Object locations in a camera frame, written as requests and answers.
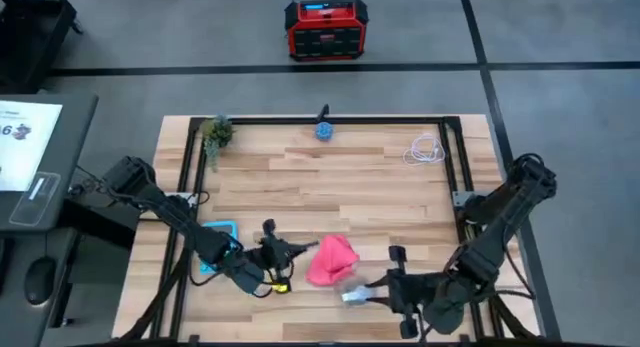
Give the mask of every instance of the wooden table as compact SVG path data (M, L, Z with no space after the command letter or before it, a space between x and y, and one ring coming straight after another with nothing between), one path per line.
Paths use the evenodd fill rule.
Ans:
M178 185L190 116L165 117L154 158L157 181L165 191ZM489 127L484 115L460 120L470 169L478 191L501 183ZM442 269L458 246L447 176L442 164L407 166L402 155L433 125L337 125L329 143L316 140L313 125L238 125L224 150L219 171L207 169L204 190L209 202L199 209L198 221L232 219L240 241L255 246L262 222L275 219L276 233L290 242L309 242L340 233L351 242L361 261L358 278L373 281L393 266L391 244L407 249L411 273ZM450 151L457 160L457 151ZM193 154L188 186L193 186ZM131 252L113 336L127 331L154 296L169 229L161 222L141 222ZM523 268L517 242L510 250ZM346 307L334 288L309 284L305 273L315 250L296 260L294 292L257 299L241 292L226 277L203 287L189 285L180 340L199 334L201 341L400 341L399 315L375 304ZM192 260L197 280L199 261ZM497 284L523 290L505 263ZM168 334L173 297L165 306L162 335ZM523 324L538 332L531 301L505 297ZM481 305L485 331L491 333L488 308ZM435 332L429 341L473 338L470 315L450 336Z

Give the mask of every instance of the blue ball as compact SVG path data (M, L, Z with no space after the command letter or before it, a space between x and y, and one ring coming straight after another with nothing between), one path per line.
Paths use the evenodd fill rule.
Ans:
M333 135L333 125L328 122L320 122L316 125L316 138L321 141L328 141Z

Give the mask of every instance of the white charging cable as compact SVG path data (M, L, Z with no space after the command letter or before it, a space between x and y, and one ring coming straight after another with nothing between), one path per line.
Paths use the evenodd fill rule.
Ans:
M420 152L420 143L422 141L431 141L431 151L428 153ZM409 166L417 166L425 163L438 163L444 161L446 152L440 143L440 140L433 137L431 133L425 133L413 140L411 148L404 151L402 160Z

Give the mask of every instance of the pink towel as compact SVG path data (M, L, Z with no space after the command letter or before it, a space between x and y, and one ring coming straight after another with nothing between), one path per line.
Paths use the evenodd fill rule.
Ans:
M316 286L330 286L349 276L360 260L343 235L329 235L320 242L320 250L311 260L307 281Z

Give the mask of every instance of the potted plant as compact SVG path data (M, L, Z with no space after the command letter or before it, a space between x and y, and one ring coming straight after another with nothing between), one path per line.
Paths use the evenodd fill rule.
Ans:
M204 139L204 152L207 155L207 164L214 172L218 170L218 156L220 148L226 147L233 136L231 121L225 116L216 116L204 121L200 125L202 138Z

